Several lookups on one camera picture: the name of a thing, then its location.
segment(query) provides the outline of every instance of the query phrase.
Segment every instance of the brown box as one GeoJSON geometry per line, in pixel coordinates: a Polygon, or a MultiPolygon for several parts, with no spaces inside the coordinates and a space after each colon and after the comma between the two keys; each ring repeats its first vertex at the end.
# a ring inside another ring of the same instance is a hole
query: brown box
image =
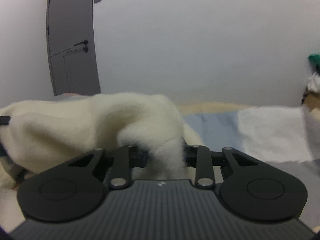
{"type": "Polygon", "coordinates": [[[310,111],[316,107],[320,108],[320,94],[308,92],[303,103],[310,108],[310,111]]]}

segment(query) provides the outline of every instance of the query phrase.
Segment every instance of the green object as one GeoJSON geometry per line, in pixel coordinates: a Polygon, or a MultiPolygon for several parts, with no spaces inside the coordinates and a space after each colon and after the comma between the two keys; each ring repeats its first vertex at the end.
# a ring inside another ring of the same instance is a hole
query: green object
{"type": "Polygon", "coordinates": [[[320,74],[320,54],[311,54],[308,57],[310,63],[316,67],[317,72],[320,74]]]}

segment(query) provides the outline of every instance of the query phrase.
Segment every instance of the white logo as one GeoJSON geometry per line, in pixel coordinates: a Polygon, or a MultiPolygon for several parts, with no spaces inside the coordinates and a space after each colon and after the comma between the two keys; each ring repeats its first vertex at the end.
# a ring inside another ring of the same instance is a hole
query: white logo
{"type": "Polygon", "coordinates": [[[157,183],[157,185],[159,186],[159,187],[163,187],[163,186],[165,186],[165,185],[167,185],[164,181],[161,181],[161,182],[159,182],[159,183],[157,183]]]}

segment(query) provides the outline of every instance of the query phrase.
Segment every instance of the silver screw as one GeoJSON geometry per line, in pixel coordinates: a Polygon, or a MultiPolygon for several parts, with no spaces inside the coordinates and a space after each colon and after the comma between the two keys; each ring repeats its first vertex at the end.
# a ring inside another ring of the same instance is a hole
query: silver screw
{"type": "Polygon", "coordinates": [[[123,186],[126,183],[127,183],[127,181],[124,178],[114,178],[111,180],[111,185],[113,185],[115,187],[123,186]]]}
{"type": "Polygon", "coordinates": [[[198,184],[201,186],[210,186],[213,184],[213,180],[210,178],[201,178],[198,179],[198,184]]]}

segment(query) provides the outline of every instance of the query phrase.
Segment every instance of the door frame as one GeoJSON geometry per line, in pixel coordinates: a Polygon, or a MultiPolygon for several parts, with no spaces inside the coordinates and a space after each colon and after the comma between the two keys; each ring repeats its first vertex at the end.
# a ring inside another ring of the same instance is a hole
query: door frame
{"type": "MultiPolygon", "coordinates": [[[[101,93],[101,86],[100,86],[100,80],[99,80],[99,73],[98,73],[98,66],[97,66],[97,58],[96,58],[96,49],[95,49],[95,44],[94,44],[94,28],[93,28],[93,0],[92,0],[92,42],[93,44],[90,45],[90,49],[93,49],[94,52],[94,60],[95,60],[95,68],[96,72],[98,75],[98,83],[100,87],[100,93],[101,93]]],[[[47,39],[47,53],[48,53],[48,63],[49,63],[49,71],[50,71],[50,78],[51,78],[51,84],[52,84],[52,89],[53,89],[53,94],[54,96],[57,96],[57,90],[56,90],[56,85],[54,82],[54,77],[53,77],[53,71],[52,71],[52,63],[51,63],[51,55],[50,55],[50,44],[49,44],[49,6],[50,6],[50,0],[47,0],[47,15],[46,15],[46,39],[47,39]]]]}

